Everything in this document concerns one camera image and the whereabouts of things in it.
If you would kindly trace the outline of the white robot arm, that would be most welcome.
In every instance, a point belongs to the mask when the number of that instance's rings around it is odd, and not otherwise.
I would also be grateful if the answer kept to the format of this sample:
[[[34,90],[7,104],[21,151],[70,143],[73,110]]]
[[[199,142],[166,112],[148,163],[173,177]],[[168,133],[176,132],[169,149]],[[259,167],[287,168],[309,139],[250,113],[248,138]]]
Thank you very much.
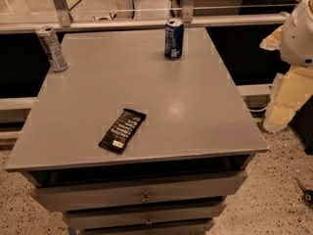
[[[280,55],[292,66],[313,67],[313,0],[301,0],[287,17]]]

